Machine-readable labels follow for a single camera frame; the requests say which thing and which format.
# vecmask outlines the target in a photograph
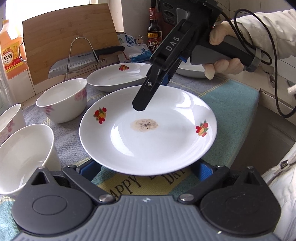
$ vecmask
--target shallow white bowl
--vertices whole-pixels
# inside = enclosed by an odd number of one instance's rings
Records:
[[[72,79],[45,91],[36,101],[46,116],[56,123],[75,119],[86,107],[86,79]]]
[[[16,198],[40,166],[61,169],[52,129],[34,124],[15,132],[0,147],[0,195]]]
[[[126,87],[142,85],[150,67],[150,64],[145,63],[114,64],[96,70],[86,80],[98,90],[114,92]]]
[[[191,77],[191,78],[205,78],[205,69],[202,65],[192,65],[190,63],[190,58],[187,62],[181,62],[179,68],[176,71],[177,74]]]
[[[120,173],[151,176],[187,167],[210,149],[217,121],[205,102],[161,85],[146,110],[137,112],[132,101],[139,89],[113,92],[83,116],[80,141],[95,161]]]
[[[22,114],[22,105],[16,104],[10,107],[0,116],[0,145],[13,133],[25,126],[26,121]]]

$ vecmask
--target pink floral bowl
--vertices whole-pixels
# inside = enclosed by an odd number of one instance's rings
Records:
[[[26,126],[21,104],[10,107],[0,116],[0,146],[15,132]]]
[[[86,107],[86,85],[86,79],[67,80],[45,91],[36,105],[55,123],[74,120]]]

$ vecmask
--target gloved hand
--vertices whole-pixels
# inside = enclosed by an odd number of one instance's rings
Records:
[[[210,44],[219,45],[223,42],[224,37],[227,35],[237,38],[229,22],[224,21],[221,24],[216,25],[211,31]],[[239,74],[244,69],[244,65],[238,58],[234,58],[229,61],[221,59],[214,64],[203,64],[202,66],[205,69],[205,76],[209,80],[214,78],[215,73]]]

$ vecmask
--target plastic bag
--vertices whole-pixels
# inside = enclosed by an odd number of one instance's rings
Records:
[[[131,62],[148,61],[152,55],[146,44],[138,44],[133,36],[127,34],[118,35],[118,40],[125,47],[124,54]],[[128,62],[119,56],[120,62]]]

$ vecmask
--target fruit pattern decal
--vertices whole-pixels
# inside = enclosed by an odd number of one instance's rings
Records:
[[[96,118],[96,120],[100,123],[103,124],[103,122],[105,121],[106,118],[106,112],[107,109],[106,108],[99,108],[99,110],[96,110],[96,112],[94,113],[94,117]]]
[[[45,114],[46,114],[47,116],[50,116],[50,113],[54,110],[54,109],[52,108],[52,105],[49,105],[49,106],[43,107],[43,109],[44,109]]]
[[[200,126],[197,126],[195,128],[196,133],[201,137],[205,137],[207,135],[207,131],[209,130],[208,126],[209,126],[209,124],[205,120],[204,123],[200,123]]]
[[[83,90],[79,91],[76,95],[75,95],[75,100],[79,101],[79,100],[83,100],[85,99],[87,96],[86,94],[86,88],[84,88]]]
[[[13,119],[8,123],[8,125],[1,131],[0,133],[0,145],[2,145],[7,138],[12,135],[12,127],[15,124],[13,123]]]
[[[129,67],[127,67],[126,65],[122,64],[120,67],[119,67],[119,70],[121,71],[124,71],[124,70],[128,70]]]

